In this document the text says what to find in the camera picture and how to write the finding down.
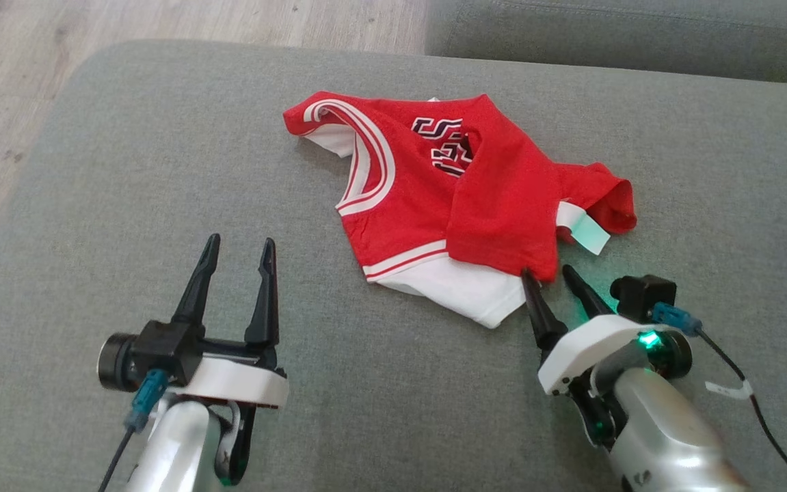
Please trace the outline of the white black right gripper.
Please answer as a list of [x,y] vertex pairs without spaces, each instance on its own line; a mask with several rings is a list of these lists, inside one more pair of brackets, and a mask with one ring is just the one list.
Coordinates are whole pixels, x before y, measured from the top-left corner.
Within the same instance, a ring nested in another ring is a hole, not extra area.
[[614,396],[618,378],[628,370],[682,378],[693,366],[691,344],[672,327],[640,325],[614,314],[571,265],[564,266],[564,281],[589,318],[570,332],[544,301],[533,272],[522,270],[526,308],[542,350],[538,383],[547,395],[574,402],[592,446],[612,448],[627,421]]

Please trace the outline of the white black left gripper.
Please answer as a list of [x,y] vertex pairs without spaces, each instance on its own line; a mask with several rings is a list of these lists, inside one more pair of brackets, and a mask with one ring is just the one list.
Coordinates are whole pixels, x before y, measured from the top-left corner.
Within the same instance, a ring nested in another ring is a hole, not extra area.
[[[172,322],[202,326],[210,280],[220,253],[220,234],[206,240]],[[244,342],[203,340],[202,360],[185,387],[171,389],[171,408],[190,408],[204,424],[197,486],[236,486],[246,474],[256,412],[286,405],[289,382],[278,367],[280,342],[276,243],[266,238],[258,266],[261,282]]]

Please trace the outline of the red white basketball jersey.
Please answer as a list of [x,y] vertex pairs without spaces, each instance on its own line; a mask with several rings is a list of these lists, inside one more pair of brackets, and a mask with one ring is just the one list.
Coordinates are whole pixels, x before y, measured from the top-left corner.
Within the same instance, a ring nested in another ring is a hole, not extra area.
[[522,270],[555,280],[559,240],[597,255],[637,224],[630,181],[550,159],[487,94],[318,92],[283,119],[293,136],[350,158],[336,210],[365,280],[486,328],[524,305]]

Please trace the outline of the large grey sofa seat cushion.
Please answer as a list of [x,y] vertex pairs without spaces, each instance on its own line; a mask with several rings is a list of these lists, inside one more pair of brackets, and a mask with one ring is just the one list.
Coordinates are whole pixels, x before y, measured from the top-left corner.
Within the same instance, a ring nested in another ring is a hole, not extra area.
[[562,262],[599,292],[674,281],[787,452],[787,84],[144,41],[75,72],[0,218],[0,492],[96,492],[131,401],[99,385],[99,349],[170,318],[212,233],[215,338],[242,337],[276,241],[291,381],[237,492],[618,490],[574,405],[543,395],[523,311],[487,330],[363,280],[334,208],[349,162],[282,121],[321,90],[489,94],[550,158],[630,180],[637,227]]

